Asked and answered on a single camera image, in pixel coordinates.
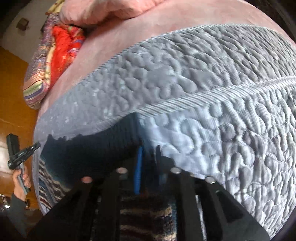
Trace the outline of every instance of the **metal screw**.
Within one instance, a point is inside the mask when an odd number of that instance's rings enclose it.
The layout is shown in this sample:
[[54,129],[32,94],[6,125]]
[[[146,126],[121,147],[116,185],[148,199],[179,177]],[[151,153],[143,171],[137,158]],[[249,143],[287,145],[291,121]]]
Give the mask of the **metal screw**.
[[205,178],[205,181],[206,181],[207,183],[209,183],[209,184],[213,184],[213,183],[216,182],[216,180],[215,180],[212,176],[207,176],[207,177]]
[[116,172],[119,174],[126,174],[128,170],[125,167],[119,167],[116,169]]
[[171,171],[172,173],[174,173],[174,174],[180,174],[180,173],[181,173],[181,170],[180,170],[179,168],[177,168],[177,167],[172,167],[172,168],[170,169],[170,171]]

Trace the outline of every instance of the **gray quilt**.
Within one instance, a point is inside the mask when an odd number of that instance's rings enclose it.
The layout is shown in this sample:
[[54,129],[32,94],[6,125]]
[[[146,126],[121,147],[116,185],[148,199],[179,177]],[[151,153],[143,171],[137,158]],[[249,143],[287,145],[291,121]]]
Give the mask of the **gray quilt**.
[[[138,112],[154,146],[197,177],[214,176],[273,237],[295,207],[295,66],[295,47],[264,27],[163,34],[114,56],[62,96],[38,120],[34,141],[93,134]],[[41,150],[33,172],[45,213],[51,206],[40,182],[54,203],[67,190],[44,170]]]

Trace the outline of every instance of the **orange floor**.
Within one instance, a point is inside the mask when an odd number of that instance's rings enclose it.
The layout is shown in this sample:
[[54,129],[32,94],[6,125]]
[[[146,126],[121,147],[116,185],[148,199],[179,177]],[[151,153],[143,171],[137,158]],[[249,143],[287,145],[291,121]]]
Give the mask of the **orange floor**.
[[[21,149],[33,142],[38,113],[23,100],[22,85],[27,66],[25,61],[0,48],[0,142],[6,142],[6,136],[13,133],[18,135]],[[25,165],[31,171],[31,159]],[[11,175],[0,170],[0,183],[0,194],[11,195],[14,188]],[[38,208],[33,188],[27,198],[32,208]]]

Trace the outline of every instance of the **pink blanket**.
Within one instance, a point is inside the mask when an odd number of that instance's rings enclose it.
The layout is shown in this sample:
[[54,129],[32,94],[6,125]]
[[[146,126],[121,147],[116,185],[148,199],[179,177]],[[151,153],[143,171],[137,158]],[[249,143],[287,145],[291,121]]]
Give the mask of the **pink blanket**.
[[272,19],[245,1],[166,0],[136,18],[112,19],[98,26],[85,40],[73,64],[43,100],[38,118],[61,95],[123,49],[177,29],[222,23],[248,23],[268,27],[293,43]]

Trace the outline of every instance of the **red fabric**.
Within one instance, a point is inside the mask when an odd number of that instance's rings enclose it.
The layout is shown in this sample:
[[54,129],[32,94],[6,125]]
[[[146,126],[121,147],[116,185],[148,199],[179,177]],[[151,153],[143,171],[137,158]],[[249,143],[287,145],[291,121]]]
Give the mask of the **red fabric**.
[[50,88],[54,86],[61,74],[72,64],[85,40],[82,29],[65,24],[55,26],[52,34],[55,38],[56,48],[51,61]]

